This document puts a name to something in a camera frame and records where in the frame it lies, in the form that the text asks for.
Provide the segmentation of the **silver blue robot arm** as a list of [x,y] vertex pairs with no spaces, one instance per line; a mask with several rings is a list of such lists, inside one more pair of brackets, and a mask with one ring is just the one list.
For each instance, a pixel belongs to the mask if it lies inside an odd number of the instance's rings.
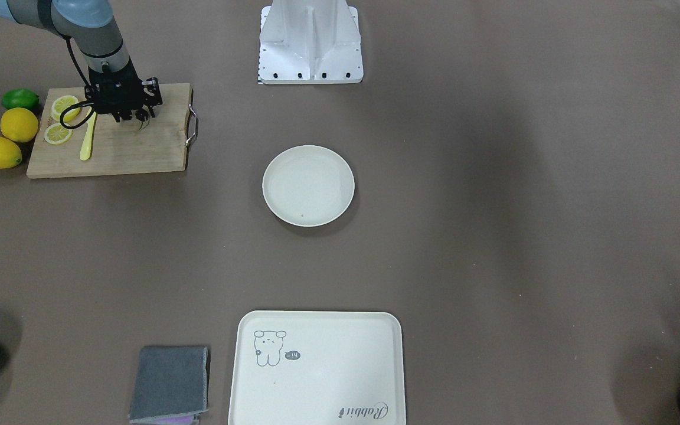
[[141,80],[108,1],[0,1],[0,17],[54,33],[84,81],[79,105],[110,114],[116,123],[136,118],[143,129],[162,105],[158,78]]

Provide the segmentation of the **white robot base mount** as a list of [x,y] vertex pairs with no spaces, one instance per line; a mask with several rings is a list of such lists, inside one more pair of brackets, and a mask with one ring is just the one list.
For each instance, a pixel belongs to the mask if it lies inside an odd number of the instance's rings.
[[364,79],[359,13],[345,1],[273,1],[260,13],[257,81],[354,84]]

